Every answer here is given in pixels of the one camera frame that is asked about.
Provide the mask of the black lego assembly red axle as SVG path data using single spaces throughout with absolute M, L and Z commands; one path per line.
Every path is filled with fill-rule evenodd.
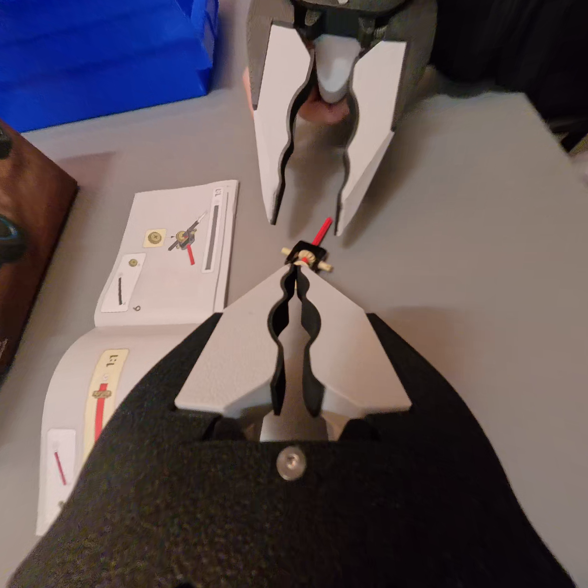
M 281 254 L 286 258 L 285 263 L 305 266 L 315 273 L 333 271 L 333 266 L 327 262 L 328 252 L 322 243 L 333 224 L 333 219 L 327 217 L 312 242 L 298 241 L 293 248 L 283 247 Z

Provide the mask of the person's dark clothing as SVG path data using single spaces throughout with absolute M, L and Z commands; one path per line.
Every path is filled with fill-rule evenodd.
M 567 152 L 587 137 L 587 1 L 437 1 L 431 63 L 524 93 Z

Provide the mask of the open lego instruction booklet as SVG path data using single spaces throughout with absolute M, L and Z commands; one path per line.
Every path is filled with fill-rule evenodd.
M 238 194 L 235 179 L 135 194 L 93 328 L 65 352 L 49 382 L 36 536 L 57 518 L 130 390 L 224 309 Z

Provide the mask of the person's right hand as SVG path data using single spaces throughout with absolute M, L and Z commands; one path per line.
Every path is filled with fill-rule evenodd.
M 325 102 L 317 86 L 314 86 L 298 110 L 298 117 L 318 125 L 335 125 L 350 114 L 346 98 L 332 104 Z

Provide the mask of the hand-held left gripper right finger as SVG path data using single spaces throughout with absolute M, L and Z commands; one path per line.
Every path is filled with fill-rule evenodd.
M 358 419 L 408 410 L 411 401 L 367 313 L 309 268 L 297 268 L 303 399 L 314 416 Z

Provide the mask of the blue plastic bin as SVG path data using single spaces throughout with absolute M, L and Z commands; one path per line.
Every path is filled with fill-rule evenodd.
M 209 92 L 218 1 L 1 1 L 1 119 L 15 130 Z

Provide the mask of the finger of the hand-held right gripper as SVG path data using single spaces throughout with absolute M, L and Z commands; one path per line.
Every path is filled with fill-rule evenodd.
M 337 236 L 342 236 L 358 211 L 394 136 L 406 47 L 405 41 L 382 40 L 353 67 L 349 90 L 356 125 L 345 151 L 346 179 L 338 198 Z
M 275 225 L 285 191 L 285 167 L 293 152 L 293 127 L 313 82 L 315 52 L 295 28 L 270 27 L 254 130 L 266 216 Z

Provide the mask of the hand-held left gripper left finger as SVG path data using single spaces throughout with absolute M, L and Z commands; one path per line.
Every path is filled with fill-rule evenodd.
M 181 410 L 228 418 L 279 415 L 285 395 L 283 347 L 296 271 L 283 266 L 218 319 L 175 399 Z

